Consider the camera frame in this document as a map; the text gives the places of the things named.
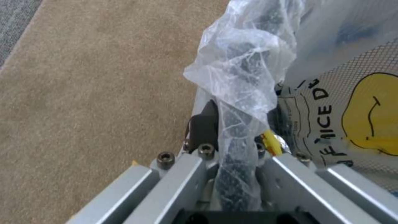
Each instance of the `silver metal bar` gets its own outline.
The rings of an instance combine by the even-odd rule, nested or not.
[[[158,181],[157,171],[143,166],[130,167],[67,223],[121,223]]]
[[[316,172],[381,223],[398,223],[398,199],[345,165]]]
[[[290,154],[265,161],[257,177],[262,199],[281,211],[305,210],[320,223],[378,223]]]
[[[124,223],[171,223],[182,208],[194,208],[205,182],[203,160],[183,154]]]

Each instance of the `black component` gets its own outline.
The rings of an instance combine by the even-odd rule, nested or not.
[[[180,211],[173,224],[317,224],[307,212]]]
[[[191,153],[201,144],[211,144],[218,151],[219,111],[216,103],[210,100],[202,112],[191,117],[187,133],[189,132],[188,152]]]

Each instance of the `carpet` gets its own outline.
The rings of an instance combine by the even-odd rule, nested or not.
[[[0,222],[63,223],[132,160],[177,152],[182,72],[227,0],[43,0],[0,72]]]
[[[0,0],[0,68],[40,3],[41,0]]]

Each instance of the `yellow wire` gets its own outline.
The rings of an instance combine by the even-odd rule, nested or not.
[[[281,145],[279,141],[275,138],[271,129],[266,130],[263,134],[263,143],[266,146],[267,150],[272,155],[282,155]]]

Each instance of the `cartoon face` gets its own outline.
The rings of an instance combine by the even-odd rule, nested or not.
[[[374,73],[359,81],[342,125],[356,146],[398,156],[398,77]]]

